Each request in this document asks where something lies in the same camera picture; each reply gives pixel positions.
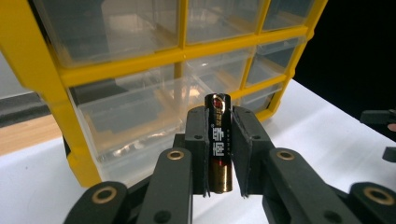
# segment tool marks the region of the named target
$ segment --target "gray wall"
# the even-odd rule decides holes
[[[21,86],[0,51],[0,100],[31,92]]]

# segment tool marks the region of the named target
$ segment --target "yellow storage cabinet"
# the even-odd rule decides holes
[[[0,3],[0,48],[90,187],[150,175],[210,92],[271,117],[327,0]]]

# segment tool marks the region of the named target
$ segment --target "black background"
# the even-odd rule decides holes
[[[294,79],[356,119],[363,110],[395,108],[396,8],[391,2],[330,0]],[[386,125],[369,126],[396,141]]]

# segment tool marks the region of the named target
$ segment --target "wooden surface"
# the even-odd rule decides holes
[[[0,156],[62,137],[52,115],[0,128]]]

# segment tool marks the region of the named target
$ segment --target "black battery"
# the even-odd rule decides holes
[[[215,193],[233,189],[231,161],[231,97],[213,93],[205,97],[209,139],[209,189]]]

